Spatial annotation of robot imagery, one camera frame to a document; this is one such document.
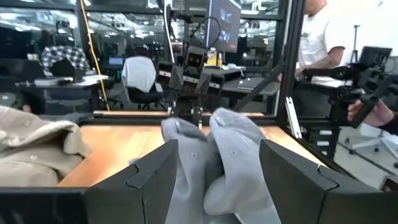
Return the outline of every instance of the gray sock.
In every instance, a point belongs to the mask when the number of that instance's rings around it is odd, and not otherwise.
[[[204,223],[203,196],[205,185],[222,170],[215,145],[194,124],[169,118],[162,122],[164,141],[178,140],[177,178],[167,214],[166,224]],[[206,170],[214,170],[206,175]]]
[[[206,192],[205,212],[210,215],[235,213],[243,223],[280,223],[264,181],[259,159],[262,131],[249,118],[223,108],[210,118],[213,135],[225,174]]]

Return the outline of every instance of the bottle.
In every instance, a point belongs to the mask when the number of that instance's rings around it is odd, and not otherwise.
[[[207,57],[207,65],[217,65],[217,51],[214,47],[207,52]]]
[[[223,66],[223,53],[218,53],[218,60],[217,60],[217,66],[220,68]]]

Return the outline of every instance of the white t-shirt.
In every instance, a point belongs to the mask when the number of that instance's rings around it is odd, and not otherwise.
[[[350,55],[347,49],[352,42],[352,26],[337,18],[338,12],[333,13],[329,6],[325,6],[312,17],[304,16],[300,47],[298,50],[298,67],[309,66],[328,56],[334,47],[345,47],[343,59],[339,66],[347,63]],[[330,77],[313,77],[312,82],[340,86],[342,81]]]

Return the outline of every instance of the plaid shirt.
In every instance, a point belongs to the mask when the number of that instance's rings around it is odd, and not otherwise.
[[[75,69],[89,70],[88,60],[84,51],[78,47],[53,46],[46,47],[42,53],[44,70],[50,71],[53,63],[67,58]]]

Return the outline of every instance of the wooden table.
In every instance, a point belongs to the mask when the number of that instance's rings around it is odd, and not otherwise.
[[[267,126],[261,129],[268,139],[313,162],[322,164],[279,127]],[[203,127],[202,130],[208,133],[209,127]],[[95,185],[126,168],[131,159],[141,158],[164,143],[160,126],[83,126],[81,132],[84,142],[92,148],[93,153],[66,176],[59,183],[59,187]]]

